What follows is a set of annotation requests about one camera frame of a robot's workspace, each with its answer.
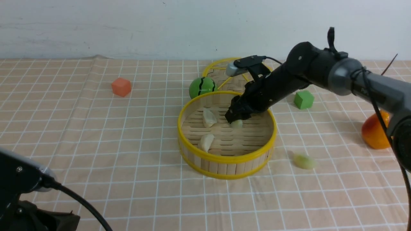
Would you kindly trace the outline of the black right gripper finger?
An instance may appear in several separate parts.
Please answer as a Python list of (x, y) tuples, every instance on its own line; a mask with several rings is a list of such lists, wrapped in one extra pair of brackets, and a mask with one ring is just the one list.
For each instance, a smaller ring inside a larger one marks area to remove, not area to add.
[(252, 112), (241, 112), (241, 113), (238, 113), (238, 117), (239, 117), (239, 119), (241, 119), (241, 120), (248, 120), (248, 119), (250, 119), (252, 116), (253, 116), (253, 113), (252, 113)]
[(225, 119), (229, 124), (232, 124), (233, 122), (239, 120), (240, 116), (237, 113), (233, 112), (231, 108), (228, 108), (225, 113)]

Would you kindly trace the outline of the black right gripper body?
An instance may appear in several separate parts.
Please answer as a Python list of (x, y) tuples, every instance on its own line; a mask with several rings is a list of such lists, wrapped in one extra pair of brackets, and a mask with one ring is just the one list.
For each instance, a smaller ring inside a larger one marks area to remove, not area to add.
[(300, 72), (295, 72), (288, 63), (270, 71), (263, 63), (239, 67), (233, 63), (236, 72), (249, 72), (252, 81), (245, 85), (241, 96), (232, 98), (230, 116), (251, 116), (267, 111), (291, 93), (304, 89), (310, 82)]

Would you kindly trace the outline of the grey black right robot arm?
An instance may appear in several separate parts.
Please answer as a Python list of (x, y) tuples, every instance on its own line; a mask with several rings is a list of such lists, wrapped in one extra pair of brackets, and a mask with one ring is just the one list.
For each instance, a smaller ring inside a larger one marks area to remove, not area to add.
[(247, 120), (311, 84), (340, 96), (353, 94), (391, 114), (386, 135), (393, 138), (399, 164), (410, 171), (410, 83), (366, 70), (348, 53), (337, 51), (334, 38), (334, 28), (330, 27), (328, 48), (319, 49), (308, 41), (295, 45), (286, 61), (273, 71), (263, 64), (266, 56), (244, 57), (228, 64), (227, 76), (249, 72), (253, 80), (246, 83), (241, 96), (232, 98), (226, 120)]

